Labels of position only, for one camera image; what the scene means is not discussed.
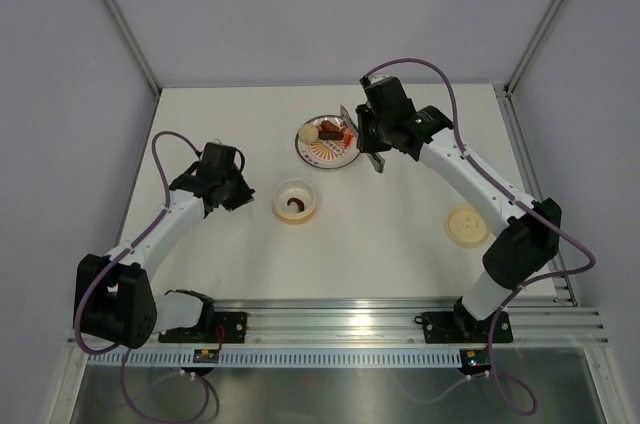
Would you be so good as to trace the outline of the metal food tongs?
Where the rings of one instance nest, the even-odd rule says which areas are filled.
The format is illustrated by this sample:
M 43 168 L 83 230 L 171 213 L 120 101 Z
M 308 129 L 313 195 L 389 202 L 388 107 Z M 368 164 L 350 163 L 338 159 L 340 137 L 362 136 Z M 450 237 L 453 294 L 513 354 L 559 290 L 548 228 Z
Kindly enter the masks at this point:
M 382 174 L 385 167 L 385 160 L 381 157 L 379 153 L 372 153 L 364 149 L 364 144 L 362 141 L 363 134 L 360 132 L 358 126 L 353 121 L 349 111 L 343 105 L 339 107 L 339 110 L 340 110 L 341 119 L 343 120 L 346 127 L 351 131 L 354 138 L 356 139 L 356 145 L 357 145 L 358 151 L 361 154 L 364 154 L 368 158 L 373 169 L 377 173 Z

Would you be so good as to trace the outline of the brown sausage piece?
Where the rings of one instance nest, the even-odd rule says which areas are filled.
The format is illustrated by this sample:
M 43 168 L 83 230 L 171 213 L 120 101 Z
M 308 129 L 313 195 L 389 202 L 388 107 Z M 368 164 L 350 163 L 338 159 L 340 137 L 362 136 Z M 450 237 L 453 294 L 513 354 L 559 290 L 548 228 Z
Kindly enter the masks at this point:
M 330 120 L 323 120 L 318 126 L 318 137 L 323 141 L 340 141 L 344 135 L 339 126 Z

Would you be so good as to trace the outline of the round beige lunch box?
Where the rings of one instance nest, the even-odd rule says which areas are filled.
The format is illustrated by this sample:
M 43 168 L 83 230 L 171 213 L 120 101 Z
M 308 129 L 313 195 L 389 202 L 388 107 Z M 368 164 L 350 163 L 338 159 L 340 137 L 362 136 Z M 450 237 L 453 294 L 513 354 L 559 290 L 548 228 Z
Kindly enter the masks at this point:
M 275 187 L 272 207 L 276 216 L 287 224 L 308 222 L 314 217 L 317 205 L 314 187 L 303 179 L 287 179 Z

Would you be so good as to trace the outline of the dark red meat piece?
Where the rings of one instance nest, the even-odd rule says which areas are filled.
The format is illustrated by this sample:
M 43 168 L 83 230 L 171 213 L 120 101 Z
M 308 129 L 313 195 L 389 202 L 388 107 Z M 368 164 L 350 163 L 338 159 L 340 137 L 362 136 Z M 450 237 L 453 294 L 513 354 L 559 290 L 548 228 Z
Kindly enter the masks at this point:
M 304 203 L 303 200 L 297 198 L 297 197 L 290 197 L 287 202 L 286 202 L 287 206 L 296 206 L 296 212 L 297 213 L 302 213 L 305 209 L 306 209 L 306 205 Z

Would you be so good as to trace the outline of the round beige box lid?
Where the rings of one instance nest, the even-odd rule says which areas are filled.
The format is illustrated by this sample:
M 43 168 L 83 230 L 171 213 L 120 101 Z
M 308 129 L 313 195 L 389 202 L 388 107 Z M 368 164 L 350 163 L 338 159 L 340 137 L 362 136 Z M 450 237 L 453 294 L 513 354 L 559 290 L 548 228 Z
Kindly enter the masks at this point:
M 445 232 L 458 246 L 477 248 L 487 241 L 490 229 L 472 206 L 463 205 L 448 213 L 445 220 Z

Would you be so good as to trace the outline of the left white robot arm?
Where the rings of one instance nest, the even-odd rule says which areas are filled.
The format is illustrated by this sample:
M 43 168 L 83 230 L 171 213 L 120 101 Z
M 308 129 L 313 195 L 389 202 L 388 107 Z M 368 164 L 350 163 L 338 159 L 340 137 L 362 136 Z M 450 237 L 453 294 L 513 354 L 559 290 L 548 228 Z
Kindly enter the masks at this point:
M 154 334 L 167 342 L 205 342 L 220 335 L 214 301 L 197 291 L 156 295 L 151 280 L 176 245 L 214 210 L 233 211 L 253 200 L 237 148 L 209 142 L 174 180 L 163 178 L 164 201 L 132 239 L 78 264 L 73 328 L 108 348 L 142 347 Z

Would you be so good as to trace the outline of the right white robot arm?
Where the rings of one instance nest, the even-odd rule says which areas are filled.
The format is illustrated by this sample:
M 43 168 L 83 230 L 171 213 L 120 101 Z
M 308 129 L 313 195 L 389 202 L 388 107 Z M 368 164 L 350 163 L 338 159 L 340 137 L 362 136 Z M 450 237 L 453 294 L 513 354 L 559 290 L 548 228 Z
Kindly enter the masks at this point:
M 396 77 L 360 80 L 366 101 L 352 128 L 357 147 L 376 172 L 382 153 L 395 149 L 435 171 L 482 217 L 495 240 L 482 257 L 483 271 L 451 313 L 465 341 L 488 332 L 500 304 L 559 251 L 562 211 L 551 198 L 537 201 L 499 176 L 461 140 L 438 108 L 415 108 Z

